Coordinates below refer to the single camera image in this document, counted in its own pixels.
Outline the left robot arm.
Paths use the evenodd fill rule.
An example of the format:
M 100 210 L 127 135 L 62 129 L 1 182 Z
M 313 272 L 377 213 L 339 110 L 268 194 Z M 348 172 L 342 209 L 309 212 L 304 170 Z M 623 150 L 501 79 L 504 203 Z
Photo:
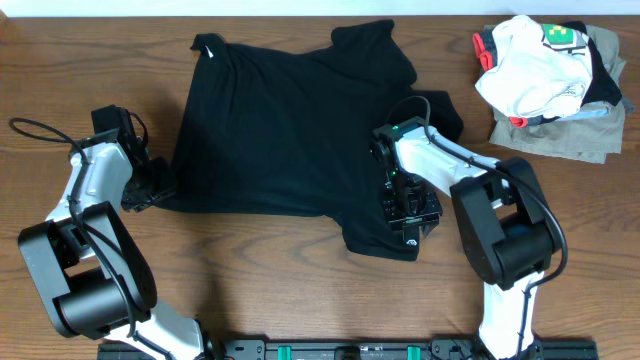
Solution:
M 199 322 L 159 300 L 151 269 L 120 219 L 175 192 L 162 157 L 150 158 L 137 114 L 115 105 L 91 113 L 94 135 L 74 140 L 71 175 L 56 207 L 22 230 L 19 250 L 56 331 L 99 341 L 100 359 L 215 359 Z

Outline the black t-shirt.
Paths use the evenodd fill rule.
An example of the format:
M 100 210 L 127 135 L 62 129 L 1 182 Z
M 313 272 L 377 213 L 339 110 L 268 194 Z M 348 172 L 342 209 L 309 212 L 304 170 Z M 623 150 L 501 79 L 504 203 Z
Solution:
M 162 202 L 186 213 L 327 216 L 357 254 L 413 261 L 382 206 L 385 173 L 372 132 L 421 114 L 451 141 L 463 121 L 448 93 L 415 88 L 416 71 L 381 20 L 338 27 L 331 45 L 304 54 L 199 34 Z

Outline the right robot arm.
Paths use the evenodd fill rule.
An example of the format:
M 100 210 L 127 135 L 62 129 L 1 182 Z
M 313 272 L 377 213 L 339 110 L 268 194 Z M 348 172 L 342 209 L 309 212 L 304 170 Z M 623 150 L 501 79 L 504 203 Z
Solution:
M 469 151 L 421 117 L 374 130 L 370 151 L 386 174 L 385 219 L 404 244 L 438 224 L 438 191 L 451 199 L 464 253 L 484 283 L 478 335 L 486 355 L 528 355 L 537 289 L 568 262 L 566 237 L 530 164 Z

